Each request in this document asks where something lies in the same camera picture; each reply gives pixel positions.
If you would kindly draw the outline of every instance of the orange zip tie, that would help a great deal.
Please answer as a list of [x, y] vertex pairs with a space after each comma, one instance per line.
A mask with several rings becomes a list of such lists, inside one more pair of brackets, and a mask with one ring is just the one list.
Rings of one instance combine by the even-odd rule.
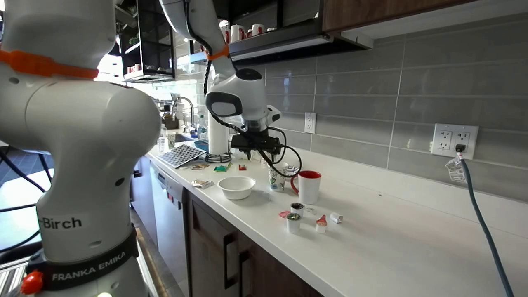
[[218, 59], [219, 57], [222, 57], [222, 56], [229, 57], [229, 45], [225, 44], [224, 49], [214, 55], [209, 55], [209, 53], [205, 51], [205, 56], [207, 57], [209, 61]]
[[58, 64], [49, 57], [26, 53], [23, 51], [6, 52], [0, 50], [0, 62], [11, 66], [16, 72], [51, 77], [52, 75], [72, 76], [94, 79], [99, 74], [97, 69], [86, 69]]

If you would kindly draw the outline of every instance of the red and white cup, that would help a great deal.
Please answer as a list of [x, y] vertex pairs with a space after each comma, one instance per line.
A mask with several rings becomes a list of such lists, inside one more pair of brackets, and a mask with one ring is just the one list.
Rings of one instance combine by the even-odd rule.
[[231, 43], [241, 41], [246, 38], [246, 29], [241, 25], [231, 26]]
[[231, 42], [231, 30], [229, 28], [222, 28], [222, 33], [224, 34], [224, 40], [226, 43]]
[[262, 24], [253, 24], [251, 26], [251, 32], [253, 36], [257, 36], [258, 34], [262, 34], [266, 31], [266, 28]]
[[[299, 189], [294, 185], [294, 179], [299, 177]], [[291, 188], [299, 195], [302, 204], [315, 204], [319, 199], [321, 174], [317, 171], [302, 170], [290, 180]]]

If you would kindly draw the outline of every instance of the franka emika robot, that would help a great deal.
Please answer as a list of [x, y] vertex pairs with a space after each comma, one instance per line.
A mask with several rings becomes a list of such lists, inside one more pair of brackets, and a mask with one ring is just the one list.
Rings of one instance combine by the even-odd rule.
[[[257, 150], [274, 166], [265, 152], [291, 149], [268, 135], [281, 114], [266, 106], [261, 74], [234, 67], [212, 0], [160, 2], [173, 29], [207, 49], [207, 73], [213, 64], [217, 74], [206, 106], [237, 130], [231, 147], [248, 156]], [[134, 165], [154, 146], [161, 119], [145, 93], [93, 81], [115, 44], [114, 1], [6, 0], [5, 7], [0, 140], [55, 160], [51, 188], [36, 204], [43, 249], [12, 294], [147, 297], [128, 185]], [[221, 119], [235, 115], [244, 129]]]

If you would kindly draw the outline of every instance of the water bottle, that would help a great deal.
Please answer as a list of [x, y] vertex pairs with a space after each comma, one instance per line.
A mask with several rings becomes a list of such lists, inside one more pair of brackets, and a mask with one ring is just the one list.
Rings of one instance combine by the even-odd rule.
[[199, 115], [198, 119], [198, 139], [207, 141], [207, 124], [205, 123], [205, 117]]
[[165, 152], [166, 142], [167, 142], [167, 128], [165, 127], [165, 124], [162, 124], [162, 128], [159, 131], [159, 137], [158, 137], [158, 151], [160, 154], [163, 154]]

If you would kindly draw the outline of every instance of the mug handle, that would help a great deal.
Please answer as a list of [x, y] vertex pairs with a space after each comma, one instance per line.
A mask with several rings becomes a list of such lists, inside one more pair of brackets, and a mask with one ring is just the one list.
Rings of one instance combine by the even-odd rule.
[[291, 184], [291, 188], [293, 189], [293, 191], [295, 192], [295, 194], [299, 195], [299, 190], [297, 190], [297, 188], [295, 188], [295, 185], [294, 185], [294, 179], [298, 177], [298, 175], [292, 177], [290, 179], [290, 184]]

